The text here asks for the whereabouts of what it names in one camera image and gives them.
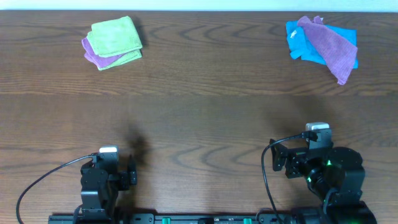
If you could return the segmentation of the green microfiber cloth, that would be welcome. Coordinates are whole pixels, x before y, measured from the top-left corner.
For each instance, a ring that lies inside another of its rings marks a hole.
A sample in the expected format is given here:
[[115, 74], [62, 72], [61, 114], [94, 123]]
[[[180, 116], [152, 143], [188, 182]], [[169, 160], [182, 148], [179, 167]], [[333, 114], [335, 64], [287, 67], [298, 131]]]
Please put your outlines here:
[[91, 25], [88, 42], [95, 55], [113, 57], [142, 48], [139, 34], [129, 16]]

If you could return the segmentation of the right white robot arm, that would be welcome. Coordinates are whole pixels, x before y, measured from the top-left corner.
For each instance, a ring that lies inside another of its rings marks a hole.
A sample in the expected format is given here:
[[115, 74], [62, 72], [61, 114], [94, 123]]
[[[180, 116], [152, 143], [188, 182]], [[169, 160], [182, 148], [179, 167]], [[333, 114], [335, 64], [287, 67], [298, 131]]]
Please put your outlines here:
[[365, 178], [360, 153], [335, 147], [330, 139], [307, 139], [307, 146], [288, 149], [283, 140], [271, 139], [274, 171], [285, 168], [287, 178], [304, 177], [308, 189], [320, 200], [319, 207], [295, 208], [282, 223], [370, 224], [376, 218], [361, 200]]

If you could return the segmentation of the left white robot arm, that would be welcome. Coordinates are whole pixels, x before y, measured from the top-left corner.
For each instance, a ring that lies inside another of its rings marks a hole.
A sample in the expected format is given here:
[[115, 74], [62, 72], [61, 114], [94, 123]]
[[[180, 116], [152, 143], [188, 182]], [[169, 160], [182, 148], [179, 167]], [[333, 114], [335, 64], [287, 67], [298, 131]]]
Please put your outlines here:
[[110, 222], [114, 219], [118, 193], [137, 184], [136, 163], [129, 156], [126, 170], [120, 171], [117, 152], [98, 152], [92, 158], [80, 169], [82, 220]]

